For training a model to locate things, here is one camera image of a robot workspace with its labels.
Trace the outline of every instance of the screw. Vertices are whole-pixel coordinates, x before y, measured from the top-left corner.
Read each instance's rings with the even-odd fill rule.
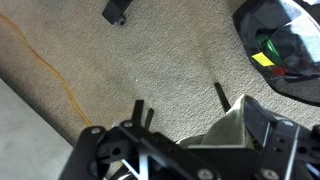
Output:
[[[92,134],[98,134],[100,132],[100,128],[93,128],[92,130],[91,130],[91,133]]]
[[[125,122],[124,123],[124,127],[131,127],[132,126],[132,122]]]
[[[271,169],[262,169],[261,170],[263,177],[268,180],[279,180],[279,175]]]
[[[290,121],[283,121],[283,123],[287,126],[293,126],[293,123]]]
[[[198,177],[201,179],[201,180],[211,180],[213,179],[213,174],[210,170],[208,169],[200,169],[198,171]]]

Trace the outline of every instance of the black object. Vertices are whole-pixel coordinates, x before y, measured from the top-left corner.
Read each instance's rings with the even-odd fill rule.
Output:
[[[228,112],[229,109],[231,109],[231,106],[230,106],[230,103],[221,87],[221,84],[216,82],[214,83],[214,87],[216,89],[216,92],[218,94],[218,97],[219,97],[219,100],[220,100],[220,103],[222,105],[222,108],[224,110],[224,112]]]
[[[109,23],[118,23],[124,25],[126,23],[126,17],[123,15],[124,11],[128,8],[132,0],[110,0],[103,10],[102,15]]]
[[[136,105],[133,114],[141,112],[141,102]],[[182,149],[162,134],[126,120],[108,131],[100,126],[83,130],[60,180],[102,179],[109,164],[119,160],[142,180],[320,178],[320,139],[314,132],[289,119],[275,119],[253,98],[245,99],[243,111],[243,122],[261,150]]]
[[[233,20],[250,62],[273,90],[320,106],[320,1],[247,0]]]

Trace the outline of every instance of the wire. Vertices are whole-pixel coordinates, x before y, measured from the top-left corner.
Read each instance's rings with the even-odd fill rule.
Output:
[[[92,126],[90,120],[82,112],[82,110],[80,109],[78,103],[76,102],[76,100],[75,100],[75,98],[73,96],[73,93],[72,93],[69,85],[67,84],[66,80],[58,73],[57,70],[55,70],[50,64],[48,64],[45,60],[43,60],[43,58],[30,46],[30,44],[28,43],[26,37],[24,36],[24,34],[22,33],[22,31],[20,30],[20,28],[17,25],[15,25],[12,21],[10,21],[7,17],[5,17],[2,14],[0,14],[0,19],[2,19],[5,23],[7,23],[9,26],[11,26],[11,28],[14,29],[18,33],[18,35],[20,36],[21,41],[31,51],[31,53],[36,57],[36,59],[42,65],[44,65],[48,70],[50,70],[60,80],[60,82],[62,83],[63,87],[65,88],[65,90],[68,93],[69,99],[71,100],[71,102],[73,104],[73,107],[76,109],[76,111],[82,117],[82,119],[87,124],[87,126]]]

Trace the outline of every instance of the black plastic piece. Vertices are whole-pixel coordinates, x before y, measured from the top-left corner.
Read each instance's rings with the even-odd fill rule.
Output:
[[[154,114],[154,110],[153,109],[149,109],[147,117],[146,117],[145,126],[144,126],[146,129],[150,129],[150,125],[151,125],[151,121],[152,121],[152,118],[153,118],[153,114]]]
[[[110,0],[102,12],[102,15],[109,21],[109,23],[118,23],[123,26],[126,23],[126,17],[123,13],[131,2],[132,0]]]
[[[222,108],[224,110],[224,112],[228,112],[229,109],[231,109],[230,103],[221,87],[220,83],[214,83],[214,87],[216,88],[216,91],[218,93],[218,97],[220,100],[220,103],[222,105]]]

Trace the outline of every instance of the black bracket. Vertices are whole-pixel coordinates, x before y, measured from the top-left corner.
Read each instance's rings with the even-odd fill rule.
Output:
[[[132,0],[110,0],[103,10],[102,15],[109,23],[118,23],[123,26],[126,23],[126,17],[123,15]]]

